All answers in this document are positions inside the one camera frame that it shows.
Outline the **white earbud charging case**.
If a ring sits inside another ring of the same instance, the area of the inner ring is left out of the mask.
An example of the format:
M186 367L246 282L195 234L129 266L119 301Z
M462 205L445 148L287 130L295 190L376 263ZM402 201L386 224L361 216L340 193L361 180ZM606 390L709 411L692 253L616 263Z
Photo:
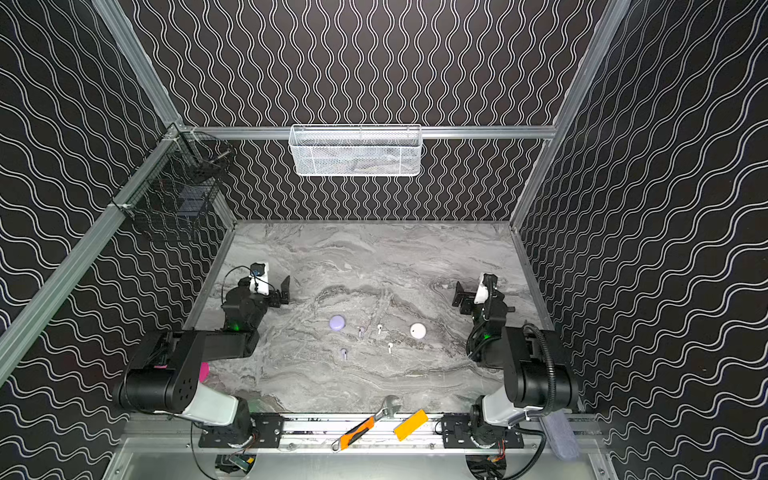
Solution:
M410 326L409 332L414 339L423 339L427 334L427 328L422 323L413 323Z

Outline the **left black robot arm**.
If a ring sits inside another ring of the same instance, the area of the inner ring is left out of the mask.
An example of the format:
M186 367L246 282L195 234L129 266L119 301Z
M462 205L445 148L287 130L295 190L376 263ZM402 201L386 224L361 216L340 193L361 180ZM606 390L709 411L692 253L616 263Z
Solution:
M250 357L256 350L258 327L269 309L290 302L291 278L278 289L256 275L242 278L223 296L224 326L215 331L152 332L144 337L114 389L122 409L153 415L173 415L202 430L204 448L242 448L259 438L248 407L238 396L203 384L205 363Z

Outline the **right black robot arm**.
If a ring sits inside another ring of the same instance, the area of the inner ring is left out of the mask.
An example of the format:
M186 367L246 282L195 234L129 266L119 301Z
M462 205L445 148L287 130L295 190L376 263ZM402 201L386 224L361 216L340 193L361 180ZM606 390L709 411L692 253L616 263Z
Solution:
M514 426L577 406L578 386L557 333L531 322L508 323L516 308L486 275L476 290L455 285L452 305L471 318L465 355L503 375L501 386L478 397L467 432L480 447L503 446Z

